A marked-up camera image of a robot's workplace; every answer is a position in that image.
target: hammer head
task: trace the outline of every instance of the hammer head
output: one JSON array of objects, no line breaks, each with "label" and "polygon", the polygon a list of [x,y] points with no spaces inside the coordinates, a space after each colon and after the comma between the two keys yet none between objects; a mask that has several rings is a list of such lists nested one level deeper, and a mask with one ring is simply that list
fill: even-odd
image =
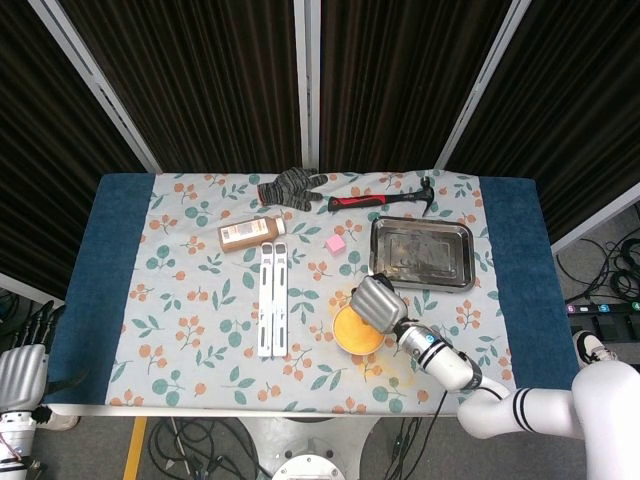
[{"label": "hammer head", "polygon": [[431,208],[431,204],[433,203],[435,193],[433,191],[433,188],[431,188],[429,177],[422,177],[420,179],[420,186],[422,187],[422,190],[416,193],[418,195],[418,200],[424,200],[425,202],[427,202],[427,206],[425,207],[424,212],[422,212],[422,216],[426,217],[427,212],[429,211],[429,208]]}]

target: stainless steel tray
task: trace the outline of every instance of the stainless steel tray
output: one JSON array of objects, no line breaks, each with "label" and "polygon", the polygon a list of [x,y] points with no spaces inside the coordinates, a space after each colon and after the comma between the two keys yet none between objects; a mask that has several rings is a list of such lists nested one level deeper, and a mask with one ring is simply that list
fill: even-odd
[{"label": "stainless steel tray", "polygon": [[463,292],[476,274],[473,235],[461,223],[379,217],[371,225],[369,269],[393,286]]}]

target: yellow bowl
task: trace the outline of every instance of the yellow bowl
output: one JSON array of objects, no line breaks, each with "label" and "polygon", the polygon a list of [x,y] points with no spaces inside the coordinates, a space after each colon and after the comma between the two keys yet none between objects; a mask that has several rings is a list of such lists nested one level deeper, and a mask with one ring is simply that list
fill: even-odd
[{"label": "yellow bowl", "polygon": [[350,305],[336,314],[333,336],[343,350],[353,355],[369,355],[384,343],[384,335],[365,322]]}]

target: yellow floor stripe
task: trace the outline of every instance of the yellow floor stripe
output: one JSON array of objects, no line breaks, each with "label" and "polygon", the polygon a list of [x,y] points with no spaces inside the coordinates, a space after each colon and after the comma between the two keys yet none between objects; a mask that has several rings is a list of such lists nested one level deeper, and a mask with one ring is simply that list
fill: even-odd
[{"label": "yellow floor stripe", "polygon": [[138,465],[140,464],[140,454],[144,445],[144,431],[147,428],[147,417],[136,417],[131,432],[131,442],[129,442],[129,455],[127,455],[127,465],[124,467],[123,480],[135,480],[138,475]]}]

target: pink sponge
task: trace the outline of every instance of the pink sponge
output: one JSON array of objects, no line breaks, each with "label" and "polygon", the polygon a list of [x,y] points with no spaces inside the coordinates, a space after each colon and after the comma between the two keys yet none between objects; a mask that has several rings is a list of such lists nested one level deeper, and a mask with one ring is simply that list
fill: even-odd
[{"label": "pink sponge", "polygon": [[347,249],[347,244],[342,237],[337,234],[327,240],[324,246],[334,257]]}]

